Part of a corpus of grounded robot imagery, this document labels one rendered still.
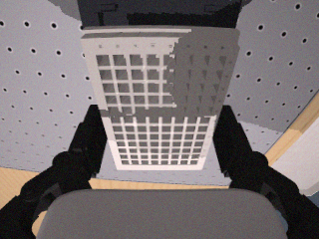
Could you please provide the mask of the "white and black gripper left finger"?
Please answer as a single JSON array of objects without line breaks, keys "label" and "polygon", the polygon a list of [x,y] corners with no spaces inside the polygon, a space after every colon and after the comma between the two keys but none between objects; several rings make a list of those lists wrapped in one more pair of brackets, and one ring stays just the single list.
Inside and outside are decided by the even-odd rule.
[{"label": "white and black gripper left finger", "polygon": [[52,166],[27,181],[0,209],[0,239],[36,239],[33,223],[56,198],[92,188],[89,180],[100,172],[107,140],[99,107],[90,105],[68,151],[58,153]]}]

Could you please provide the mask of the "white well plate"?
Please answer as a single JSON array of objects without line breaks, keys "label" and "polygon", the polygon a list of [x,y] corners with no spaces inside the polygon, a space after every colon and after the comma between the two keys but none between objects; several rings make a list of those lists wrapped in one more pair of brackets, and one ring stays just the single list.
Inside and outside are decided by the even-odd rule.
[{"label": "white well plate", "polygon": [[240,31],[129,25],[85,27],[82,33],[117,170],[202,169]]}]

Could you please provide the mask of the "grey perforated base plate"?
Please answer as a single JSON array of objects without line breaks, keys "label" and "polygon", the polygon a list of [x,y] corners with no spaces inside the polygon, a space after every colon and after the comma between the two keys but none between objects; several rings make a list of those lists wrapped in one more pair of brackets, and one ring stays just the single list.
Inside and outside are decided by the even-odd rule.
[{"label": "grey perforated base plate", "polygon": [[[319,0],[242,0],[224,105],[266,154],[319,93]],[[39,172],[97,105],[77,0],[0,0],[0,167]],[[201,170],[117,170],[107,141],[94,179],[229,186],[213,142]]]}]

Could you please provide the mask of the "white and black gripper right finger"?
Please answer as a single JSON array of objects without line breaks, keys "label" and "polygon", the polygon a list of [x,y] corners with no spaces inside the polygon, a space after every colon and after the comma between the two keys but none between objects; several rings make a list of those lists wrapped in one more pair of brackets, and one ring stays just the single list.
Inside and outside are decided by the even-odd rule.
[{"label": "white and black gripper right finger", "polygon": [[288,224],[288,239],[319,239],[319,208],[294,181],[270,167],[264,154],[252,150],[231,106],[223,105],[212,140],[220,171],[231,179],[228,188],[268,198]]}]

